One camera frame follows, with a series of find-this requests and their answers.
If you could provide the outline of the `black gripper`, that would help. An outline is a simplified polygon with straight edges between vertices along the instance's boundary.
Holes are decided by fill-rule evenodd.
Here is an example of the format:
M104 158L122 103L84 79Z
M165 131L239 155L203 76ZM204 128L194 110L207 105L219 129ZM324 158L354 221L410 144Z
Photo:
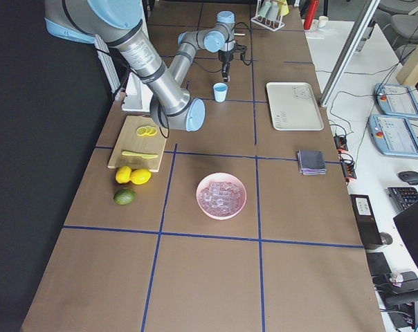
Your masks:
M222 62L221 75L224 82L230 81L230 62L234 58L234 54L239 53L240 60L245 63L247 47L238 44L235 41L225 44L221 50L218 51L218 59Z

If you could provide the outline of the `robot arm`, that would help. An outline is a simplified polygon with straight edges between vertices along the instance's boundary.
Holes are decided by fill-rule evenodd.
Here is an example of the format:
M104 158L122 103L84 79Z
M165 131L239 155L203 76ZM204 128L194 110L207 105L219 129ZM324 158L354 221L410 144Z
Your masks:
M228 78L228 63L237 49L233 12L219 12L213 28L181 34L179 49L166 66L143 32L144 11L139 1L45 1L44 5L51 35L85 44L100 36L121 53L153 93L150 115L158 126L186 131L201 128L205 105L181 85L198 50L219 53L222 75Z

